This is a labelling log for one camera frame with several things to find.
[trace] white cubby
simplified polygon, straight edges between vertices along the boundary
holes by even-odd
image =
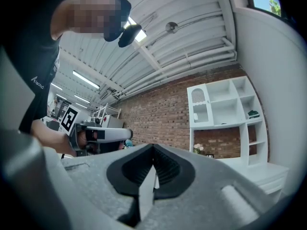
[[[220,159],[257,184],[267,194],[280,193],[288,168],[268,163],[268,138],[262,107],[247,77],[204,83],[189,87],[190,151],[193,152],[194,130],[239,127],[240,157]],[[249,118],[257,111],[259,117]],[[248,128],[254,126],[256,140],[250,140]],[[256,154],[250,148],[256,147]]]
[[[210,102],[233,99],[237,97],[236,88],[229,80],[206,84]]]
[[[253,95],[255,92],[253,86],[246,77],[232,79],[232,82],[234,83],[236,91],[240,97]]]
[[[252,110],[258,112],[259,114],[258,118],[263,117],[262,108],[261,108],[261,105],[256,95],[249,95],[249,96],[241,97],[240,100],[243,106],[245,119],[250,120],[250,121],[254,119],[254,118],[250,118],[248,115],[248,113]]]
[[[238,99],[214,102],[211,108],[214,125],[238,124],[243,120]]]
[[[195,123],[208,122],[208,110],[206,104],[193,106],[193,117]]]

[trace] person's arm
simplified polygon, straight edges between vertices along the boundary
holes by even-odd
[[[31,134],[37,138],[44,147],[54,148],[57,153],[76,156],[76,152],[68,143],[68,136],[65,133],[48,128],[41,120],[34,120],[32,122]]]

